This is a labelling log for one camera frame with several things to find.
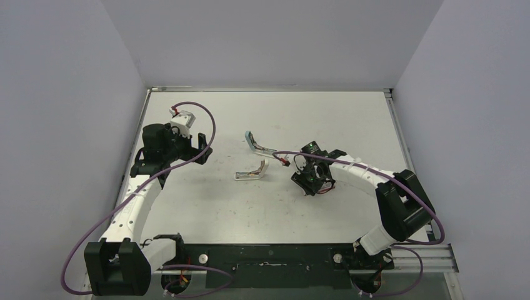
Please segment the red white staple box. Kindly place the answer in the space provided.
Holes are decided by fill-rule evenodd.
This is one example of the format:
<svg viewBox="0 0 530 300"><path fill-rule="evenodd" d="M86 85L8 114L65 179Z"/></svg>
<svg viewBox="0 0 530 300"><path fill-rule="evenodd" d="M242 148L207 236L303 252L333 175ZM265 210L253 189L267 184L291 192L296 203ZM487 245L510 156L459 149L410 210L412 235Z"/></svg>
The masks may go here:
<svg viewBox="0 0 530 300"><path fill-rule="evenodd" d="M334 189L334 186L330 186L330 187L328 187L326 189L322 189L322 190L318 191L317 194L326 194L326 193L328 193L329 191L331 191L333 189Z"/></svg>

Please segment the light blue stapler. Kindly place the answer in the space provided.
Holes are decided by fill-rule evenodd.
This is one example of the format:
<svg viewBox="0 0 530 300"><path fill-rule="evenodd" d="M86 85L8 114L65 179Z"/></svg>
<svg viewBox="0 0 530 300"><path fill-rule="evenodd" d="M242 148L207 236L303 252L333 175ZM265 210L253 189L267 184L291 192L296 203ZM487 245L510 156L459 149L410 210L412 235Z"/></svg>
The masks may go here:
<svg viewBox="0 0 530 300"><path fill-rule="evenodd" d="M246 139L246 142L250 148L250 150L258 156L263 156L265 158L271 158L274 159L273 153L276 152L276 149L272 149L269 147L264 147L257 143L257 141L254 138L254 135L251 131L246 131L244 134L244 137Z"/></svg>

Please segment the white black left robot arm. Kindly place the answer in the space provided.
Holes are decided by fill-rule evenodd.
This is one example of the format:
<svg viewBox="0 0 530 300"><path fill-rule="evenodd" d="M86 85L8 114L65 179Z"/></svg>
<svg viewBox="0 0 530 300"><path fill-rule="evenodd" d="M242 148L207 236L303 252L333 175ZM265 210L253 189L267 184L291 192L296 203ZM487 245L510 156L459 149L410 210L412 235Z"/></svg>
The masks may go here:
<svg viewBox="0 0 530 300"><path fill-rule="evenodd" d="M197 135L197 146L184 126L150 124L143 128L142 147L129 173L129 191L99 241L87 243L84 260L95 296L143 296L154 271L166 264L179 269L186 251L177 246L179 235L142 248L141 235L155 199L164 189L171 164L176 161L203 165L212 153L206 135Z"/></svg>

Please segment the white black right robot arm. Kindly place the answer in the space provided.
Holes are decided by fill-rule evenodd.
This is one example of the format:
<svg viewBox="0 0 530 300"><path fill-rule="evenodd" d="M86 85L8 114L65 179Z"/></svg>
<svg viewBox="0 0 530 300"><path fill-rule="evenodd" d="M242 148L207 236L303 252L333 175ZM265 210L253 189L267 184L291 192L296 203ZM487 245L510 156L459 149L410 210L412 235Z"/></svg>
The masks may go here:
<svg viewBox="0 0 530 300"><path fill-rule="evenodd" d="M408 169L378 169L342 150L322 150L314 141L302 147L299 154L305 163L291 179L306 194L324 193L341 182L376 199L380 225L354 242L353 259L361 268L371 267L381 251L407 241L433 220L434 208L417 176Z"/></svg>

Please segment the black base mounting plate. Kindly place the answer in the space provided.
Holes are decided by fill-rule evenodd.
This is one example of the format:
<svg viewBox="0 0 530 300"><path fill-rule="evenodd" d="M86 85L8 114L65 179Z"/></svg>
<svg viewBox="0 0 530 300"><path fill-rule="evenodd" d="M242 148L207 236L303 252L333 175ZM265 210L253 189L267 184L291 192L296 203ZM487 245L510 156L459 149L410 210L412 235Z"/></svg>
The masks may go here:
<svg viewBox="0 0 530 300"><path fill-rule="evenodd" d="M352 283L375 291L385 270L394 269L390 250L375 256L352 244L187 244L161 267L172 293L190 289L199 278L207 289L294 289Z"/></svg>

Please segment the aluminium front rail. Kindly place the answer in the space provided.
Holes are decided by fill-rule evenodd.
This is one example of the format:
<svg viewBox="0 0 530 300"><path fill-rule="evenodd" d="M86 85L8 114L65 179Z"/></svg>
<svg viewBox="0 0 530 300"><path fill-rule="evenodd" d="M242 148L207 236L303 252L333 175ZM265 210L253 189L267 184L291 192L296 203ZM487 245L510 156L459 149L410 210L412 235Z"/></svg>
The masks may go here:
<svg viewBox="0 0 530 300"><path fill-rule="evenodd" d="M428 273L458 271L448 245L397 245L375 256L356 252L350 244L170 244L158 249L155 242L137 247L132 255L110 251L106 269L148 263L155 272L169 268L209 267L226 272L264 273L265 271L307 273L348 269L369 271L398 270Z"/></svg>

